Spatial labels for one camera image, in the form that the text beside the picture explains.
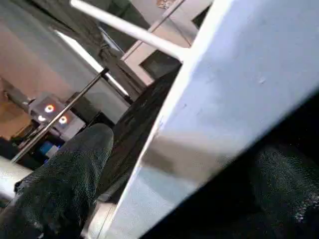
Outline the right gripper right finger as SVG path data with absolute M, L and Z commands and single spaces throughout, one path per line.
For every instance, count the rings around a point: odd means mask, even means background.
M 319 167 L 292 147 L 268 145 L 253 157 L 250 180 L 279 239 L 319 237 Z

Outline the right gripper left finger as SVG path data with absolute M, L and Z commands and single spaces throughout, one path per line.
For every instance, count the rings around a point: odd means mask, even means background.
M 114 135 L 95 124 L 67 141 L 14 186 L 0 214 L 3 239 L 77 239 L 95 205 Z

